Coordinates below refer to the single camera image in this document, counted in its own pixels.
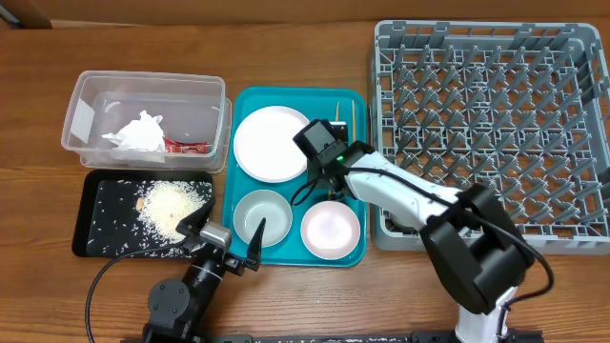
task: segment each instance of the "gray dish rack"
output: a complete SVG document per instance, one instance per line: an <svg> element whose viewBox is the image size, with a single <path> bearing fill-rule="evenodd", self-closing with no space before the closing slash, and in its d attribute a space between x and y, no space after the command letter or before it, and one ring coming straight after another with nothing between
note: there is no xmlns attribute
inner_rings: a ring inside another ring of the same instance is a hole
<svg viewBox="0 0 610 343"><path fill-rule="evenodd" d="M610 253L610 79L594 27L382 21L370 76L388 159L439 185L494 188L541 252ZM383 209L373 217L379 248L423 250Z"/></svg>

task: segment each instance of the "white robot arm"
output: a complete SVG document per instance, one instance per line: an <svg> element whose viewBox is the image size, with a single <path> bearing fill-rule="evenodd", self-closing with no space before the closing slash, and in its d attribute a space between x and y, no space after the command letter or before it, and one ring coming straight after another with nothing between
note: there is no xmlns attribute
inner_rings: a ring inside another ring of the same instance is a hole
<svg viewBox="0 0 610 343"><path fill-rule="evenodd" d="M470 247L459 236L464 228L491 222L522 240L492 191L475 185L463 192L428 182L365 143L345 146L328 121L313 121L295 142L309 160L308 169L328 187L380 206L400 226L418 231L441 283L460 305L456 342L495 343L504 338L502 306L515 294L534 256L514 240L485 230L485 225L484 235Z"/></svg>

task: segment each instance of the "red wrapper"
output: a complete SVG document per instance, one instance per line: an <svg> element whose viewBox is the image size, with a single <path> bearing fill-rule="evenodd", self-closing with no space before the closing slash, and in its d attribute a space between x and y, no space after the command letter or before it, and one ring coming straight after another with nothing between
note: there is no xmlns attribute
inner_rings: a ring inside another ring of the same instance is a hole
<svg viewBox="0 0 610 343"><path fill-rule="evenodd" d="M208 143L180 143L172 139L163 137L165 141L165 152L181 152L181 153L208 153L211 147Z"/></svg>

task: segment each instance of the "small bowl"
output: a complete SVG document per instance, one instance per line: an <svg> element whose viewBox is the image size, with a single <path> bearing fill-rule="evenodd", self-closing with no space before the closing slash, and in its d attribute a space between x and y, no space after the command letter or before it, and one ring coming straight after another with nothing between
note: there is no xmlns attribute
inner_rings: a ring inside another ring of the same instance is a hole
<svg viewBox="0 0 610 343"><path fill-rule="evenodd" d="M347 205L323 201L313 205L303 216L301 239L305 247L319 258L343 258L358 244L360 222Z"/></svg>
<svg viewBox="0 0 610 343"><path fill-rule="evenodd" d="M263 248L279 243L293 223L293 212L280 194L268 191L254 191L244 196L233 213L233 223L237 236L249 244L262 218L267 218L263 232Z"/></svg>

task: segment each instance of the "clear plastic container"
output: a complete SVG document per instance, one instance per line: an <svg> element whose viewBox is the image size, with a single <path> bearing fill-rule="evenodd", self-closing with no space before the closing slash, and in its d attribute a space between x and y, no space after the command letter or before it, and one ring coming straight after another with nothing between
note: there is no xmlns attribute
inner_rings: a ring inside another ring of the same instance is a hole
<svg viewBox="0 0 610 343"><path fill-rule="evenodd" d="M117 133L140 112L162 115L165 136L208 143L206 153L118 151L106 133ZM222 78L143 71L85 71L72 93L61 145L80 154L83 166L113 169L224 168L231 135L231 101Z"/></svg>

